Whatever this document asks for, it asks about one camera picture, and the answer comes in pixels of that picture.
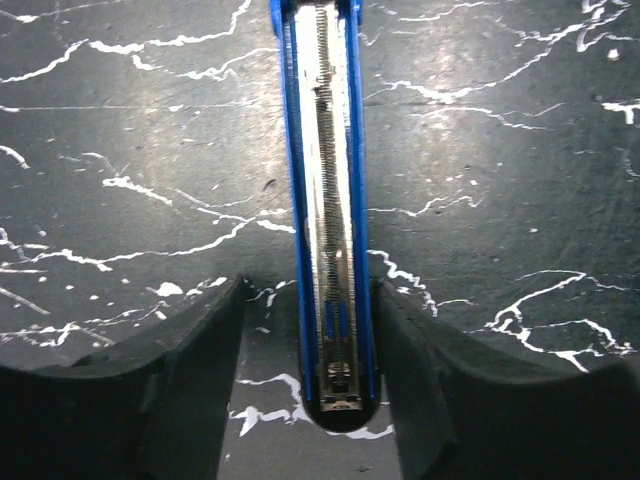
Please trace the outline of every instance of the dark countertop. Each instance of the dark countertop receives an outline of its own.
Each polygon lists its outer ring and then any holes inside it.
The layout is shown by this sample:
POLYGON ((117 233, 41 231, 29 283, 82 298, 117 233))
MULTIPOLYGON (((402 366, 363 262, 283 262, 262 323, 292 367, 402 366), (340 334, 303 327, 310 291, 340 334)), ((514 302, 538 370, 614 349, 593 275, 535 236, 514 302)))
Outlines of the dark countertop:
MULTIPOLYGON (((365 4, 374 274, 534 361, 635 352, 637 8, 365 4)), ((399 478, 386 407, 336 436, 300 406, 268 2, 0 10, 0 361, 68 365, 242 272, 256 295, 220 477, 399 478)))

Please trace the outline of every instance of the black marbled surface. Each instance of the black marbled surface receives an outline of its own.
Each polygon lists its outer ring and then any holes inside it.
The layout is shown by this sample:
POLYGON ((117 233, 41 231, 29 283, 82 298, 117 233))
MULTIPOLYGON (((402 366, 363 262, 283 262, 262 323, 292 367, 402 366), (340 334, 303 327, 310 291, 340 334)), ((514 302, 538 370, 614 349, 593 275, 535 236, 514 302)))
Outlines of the black marbled surface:
MULTIPOLYGON (((373 272, 535 361, 635 352, 638 12, 366 3, 373 272)), ((397 479, 386 407, 334 436, 300 406, 270 22, 266 0, 0 1, 0 361, 69 364, 242 272, 220 477, 397 479)))

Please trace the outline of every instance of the metal spring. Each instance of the metal spring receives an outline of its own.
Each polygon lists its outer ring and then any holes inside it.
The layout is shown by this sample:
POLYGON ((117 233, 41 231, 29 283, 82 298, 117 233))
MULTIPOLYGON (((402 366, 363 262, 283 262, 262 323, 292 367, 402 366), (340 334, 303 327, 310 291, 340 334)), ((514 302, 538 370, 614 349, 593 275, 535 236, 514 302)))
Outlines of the metal spring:
POLYGON ((325 241, 324 251, 327 254, 328 288, 326 298, 330 305, 335 340, 333 360, 337 363, 337 380, 344 382, 344 352, 340 329, 340 300, 342 290, 338 275, 337 254, 342 248, 344 232, 340 216, 340 197, 338 194, 335 138, 331 91, 333 67, 329 59, 329 19, 325 10, 326 0, 316 1, 316 29, 318 35, 318 58, 320 62, 319 86, 316 88, 316 115, 320 157, 322 161, 322 187, 324 191, 325 241))

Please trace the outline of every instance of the blue plastic housing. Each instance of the blue plastic housing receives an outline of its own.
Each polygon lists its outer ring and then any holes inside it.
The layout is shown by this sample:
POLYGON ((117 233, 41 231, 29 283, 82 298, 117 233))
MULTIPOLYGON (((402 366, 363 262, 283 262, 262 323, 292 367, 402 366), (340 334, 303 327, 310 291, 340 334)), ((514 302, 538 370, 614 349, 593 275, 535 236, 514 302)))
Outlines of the blue plastic housing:
MULTIPOLYGON (((371 320, 371 297, 369 266, 367 258, 367 192, 365 182, 365 139, 364 115, 362 107, 362 79, 360 74, 360 51, 358 33, 362 23, 362 2, 360 0, 340 0, 340 16, 346 20, 347 60, 349 71, 349 98, 351 129, 347 135, 349 176, 351 189, 351 215, 354 222, 353 261, 356 294, 356 325, 358 359, 364 367, 368 392, 377 398, 376 364, 374 354, 373 326, 371 320)), ((289 160, 291 195, 293 200, 293 223, 296 230, 296 259, 298 275, 299 321, 300 321, 300 362, 304 372, 304 392, 311 401, 312 378, 318 364, 318 344, 316 328, 316 305, 313 295, 313 274, 311 252, 304 235, 307 218, 307 198, 305 189, 304 158, 302 153, 302 132, 300 128, 300 108, 298 75, 296 64, 296 31, 294 0, 270 0, 273 30, 280 46, 280 66, 285 114, 286 149, 289 160)))

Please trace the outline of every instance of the metal slot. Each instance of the metal slot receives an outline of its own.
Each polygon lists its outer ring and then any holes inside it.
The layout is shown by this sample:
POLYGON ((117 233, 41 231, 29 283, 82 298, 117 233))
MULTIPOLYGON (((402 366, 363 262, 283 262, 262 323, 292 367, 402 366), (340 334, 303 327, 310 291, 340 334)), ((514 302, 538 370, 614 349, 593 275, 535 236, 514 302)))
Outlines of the metal slot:
POLYGON ((317 0, 298 3, 295 26, 320 401, 360 410, 346 25, 333 1, 317 0))

